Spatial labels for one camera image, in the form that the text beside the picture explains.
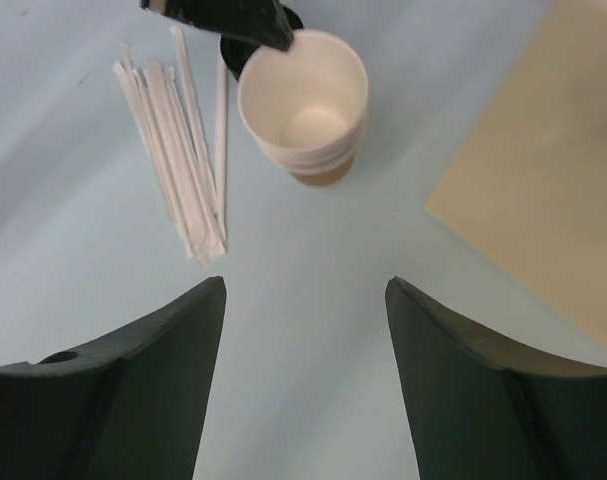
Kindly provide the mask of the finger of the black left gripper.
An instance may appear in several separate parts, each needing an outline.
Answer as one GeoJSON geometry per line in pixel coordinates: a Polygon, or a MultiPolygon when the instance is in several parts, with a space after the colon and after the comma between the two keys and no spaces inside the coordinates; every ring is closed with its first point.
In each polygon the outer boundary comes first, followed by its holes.
{"type": "Polygon", "coordinates": [[[274,0],[141,0],[143,10],[196,29],[282,52],[294,41],[284,7],[274,0]]]}

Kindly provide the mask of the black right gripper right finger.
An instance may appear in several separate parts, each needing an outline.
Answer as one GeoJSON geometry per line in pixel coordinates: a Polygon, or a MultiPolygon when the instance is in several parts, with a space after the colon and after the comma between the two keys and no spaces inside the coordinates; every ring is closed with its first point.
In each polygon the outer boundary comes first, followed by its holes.
{"type": "Polygon", "coordinates": [[[607,479],[607,368],[519,343],[401,278],[388,324],[423,479],[607,479]]]}

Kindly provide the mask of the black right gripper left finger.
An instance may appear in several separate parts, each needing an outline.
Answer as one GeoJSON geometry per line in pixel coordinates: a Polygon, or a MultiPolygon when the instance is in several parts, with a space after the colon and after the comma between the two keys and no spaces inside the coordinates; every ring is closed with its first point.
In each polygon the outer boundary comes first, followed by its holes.
{"type": "Polygon", "coordinates": [[[226,306],[211,277],[38,363],[0,366],[0,479],[189,479],[226,306]]]}

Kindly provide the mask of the brown paper cup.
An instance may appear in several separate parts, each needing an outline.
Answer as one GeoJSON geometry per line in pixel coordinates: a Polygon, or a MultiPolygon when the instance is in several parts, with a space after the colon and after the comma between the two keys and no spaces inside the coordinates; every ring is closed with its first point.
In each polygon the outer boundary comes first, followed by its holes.
{"type": "Polygon", "coordinates": [[[369,80],[343,39],[299,29],[286,52],[258,48],[238,80],[238,108],[255,140],[288,152],[336,143],[366,114],[369,80]]]}

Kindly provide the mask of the beige paper takeout bag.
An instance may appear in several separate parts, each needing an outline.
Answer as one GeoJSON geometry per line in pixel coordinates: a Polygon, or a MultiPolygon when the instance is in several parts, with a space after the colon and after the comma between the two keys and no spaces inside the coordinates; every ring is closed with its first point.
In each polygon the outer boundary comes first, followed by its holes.
{"type": "Polygon", "coordinates": [[[607,347],[607,1],[557,1],[426,210],[607,347]]]}

